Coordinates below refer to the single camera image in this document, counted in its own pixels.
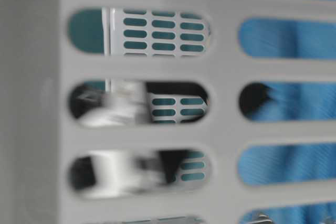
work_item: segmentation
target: basket hole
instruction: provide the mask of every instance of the basket hole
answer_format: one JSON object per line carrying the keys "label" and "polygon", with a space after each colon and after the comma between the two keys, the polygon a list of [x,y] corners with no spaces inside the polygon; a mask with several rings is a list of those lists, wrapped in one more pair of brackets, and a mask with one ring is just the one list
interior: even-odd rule
{"label": "basket hole", "polygon": [[86,127],[196,122],[207,107],[205,90],[190,82],[105,79],[80,84],[69,96],[71,115]]}
{"label": "basket hole", "polygon": [[335,59],[334,23],[253,18],[239,30],[244,52],[254,58]]}
{"label": "basket hole", "polygon": [[238,223],[277,224],[277,223],[336,223],[336,202],[319,201],[315,204],[291,205],[275,208],[260,208],[246,213]]}
{"label": "basket hole", "polygon": [[211,174],[204,155],[193,149],[90,151],[70,165],[69,183],[81,197],[124,197],[144,192],[197,189]]}
{"label": "basket hole", "polygon": [[335,179],[336,144],[254,146],[238,162],[242,181],[250,186]]}
{"label": "basket hole", "polygon": [[335,120],[336,84],[252,83],[241,92],[239,107],[254,122]]}

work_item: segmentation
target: blue cloth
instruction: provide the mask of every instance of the blue cloth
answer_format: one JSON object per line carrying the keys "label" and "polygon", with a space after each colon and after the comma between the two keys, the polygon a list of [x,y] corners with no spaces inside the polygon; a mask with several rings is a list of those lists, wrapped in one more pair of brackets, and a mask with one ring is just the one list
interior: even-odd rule
{"label": "blue cloth", "polygon": [[[259,58],[336,59],[335,38],[335,24],[317,22],[254,18],[239,31],[245,52]],[[336,119],[336,84],[264,84],[270,87],[271,100],[248,115],[253,121]],[[252,147],[242,154],[238,171],[245,183],[254,186],[336,178],[336,144]],[[326,217],[336,218],[336,204],[262,212],[276,224],[318,224]]]}

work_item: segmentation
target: ventilation slot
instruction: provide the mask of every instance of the ventilation slot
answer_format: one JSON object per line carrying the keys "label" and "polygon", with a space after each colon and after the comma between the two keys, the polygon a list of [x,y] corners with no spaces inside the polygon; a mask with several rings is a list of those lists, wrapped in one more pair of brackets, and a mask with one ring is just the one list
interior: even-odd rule
{"label": "ventilation slot", "polygon": [[75,14],[69,26],[70,38],[76,47],[108,58],[195,57],[203,55],[211,45],[210,27],[195,13],[94,9]]}
{"label": "ventilation slot", "polygon": [[[191,158],[193,153],[201,155]],[[69,182],[81,197],[101,199],[190,191],[200,188],[211,172],[207,156],[192,149],[104,150],[77,157],[69,169]]]}

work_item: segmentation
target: teal surface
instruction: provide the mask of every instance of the teal surface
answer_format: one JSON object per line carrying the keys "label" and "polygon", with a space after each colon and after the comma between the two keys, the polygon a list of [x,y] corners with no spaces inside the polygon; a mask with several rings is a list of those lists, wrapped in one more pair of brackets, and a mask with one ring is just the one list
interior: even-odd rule
{"label": "teal surface", "polygon": [[153,105],[174,105],[175,100],[172,98],[156,98],[152,101]]}
{"label": "teal surface", "polygon": [[182,105],[201,105],[203,104],[202,98],[183,98],[181,99]]}
{"label": "teal surface", "polygon": [[104,53],[104,36],[100,9],[89,9],[72,16],[69,23],[72,43],[84,52]]}
{"label": "teal surface", "polygon": [[205,178],[204,173],[190,173],[190,174],[183,174],[181,176],[182,181],[200,180],[203,178]]}

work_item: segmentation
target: white plastic grid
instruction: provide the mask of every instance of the white plastic grid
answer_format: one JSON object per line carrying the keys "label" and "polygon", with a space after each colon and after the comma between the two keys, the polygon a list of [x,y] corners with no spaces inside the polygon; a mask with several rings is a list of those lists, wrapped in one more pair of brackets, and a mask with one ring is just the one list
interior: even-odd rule
{"label": "white plastic grid", "polygon": [[[102,20],[106,56],[176,58],[201,56],[211,42],[210,27],[197,14],[104,8]],[[143,34],[136,37],[136,32]],[[164,33],[170,38],[162,38],[162,34],[158,33]],[[191,36],[201,36],[202,39],[197,41]],[[143,48],[137,48],[138,45],[133,45],[134,43],[140,44]]]}

